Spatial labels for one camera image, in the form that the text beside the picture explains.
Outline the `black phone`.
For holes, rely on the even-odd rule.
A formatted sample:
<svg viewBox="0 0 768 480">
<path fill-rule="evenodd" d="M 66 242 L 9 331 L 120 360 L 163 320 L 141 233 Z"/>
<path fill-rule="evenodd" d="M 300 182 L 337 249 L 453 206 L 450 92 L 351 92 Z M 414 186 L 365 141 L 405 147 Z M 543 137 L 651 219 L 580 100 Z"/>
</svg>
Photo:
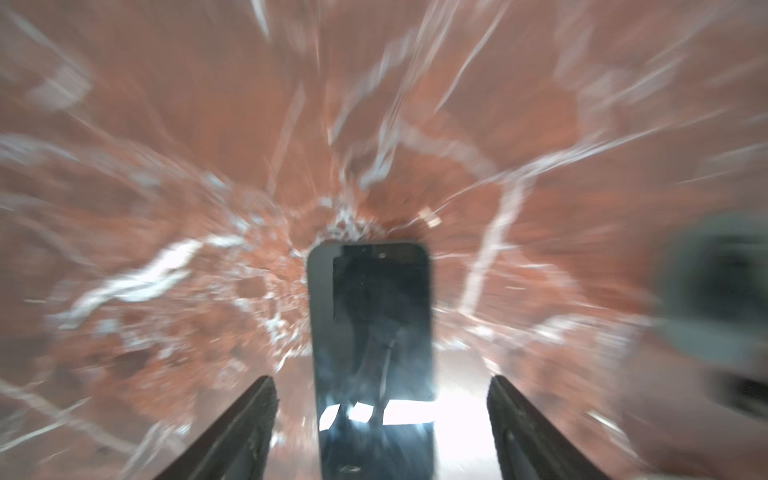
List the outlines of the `black phone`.
<svg viewBox="0 0 768 480">
<path fill-rule="evenodd" d="M 433 478 L 427 251 L 324 242 L 310 252 L 307 281 L 323 478 Z"/>
</svg>

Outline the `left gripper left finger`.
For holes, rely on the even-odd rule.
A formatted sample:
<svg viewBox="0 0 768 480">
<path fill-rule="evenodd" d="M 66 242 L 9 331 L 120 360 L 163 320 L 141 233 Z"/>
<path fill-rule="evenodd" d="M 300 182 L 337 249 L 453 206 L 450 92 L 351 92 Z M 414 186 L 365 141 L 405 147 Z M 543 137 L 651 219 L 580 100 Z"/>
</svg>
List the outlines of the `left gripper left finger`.
<svg viewBox="0 0 768 480">
<path fill-rule="evenodd" d="M 258 378 L 155 479 L 261 479 L 277 408 L 274 380 Z"/>
</svg>

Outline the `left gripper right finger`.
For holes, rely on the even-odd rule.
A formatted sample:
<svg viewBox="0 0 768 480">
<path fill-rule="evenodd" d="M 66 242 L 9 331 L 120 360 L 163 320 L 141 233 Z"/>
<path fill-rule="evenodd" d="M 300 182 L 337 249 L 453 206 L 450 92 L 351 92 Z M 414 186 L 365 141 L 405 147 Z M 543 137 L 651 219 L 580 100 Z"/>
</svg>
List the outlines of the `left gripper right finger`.
<svg viewBox="0 0 768 480">
<path fill-rule="evenodd" d="M 501 375 L 491 379 L 487 409 L 504 480 L 607 477 Z"/>
</svg>

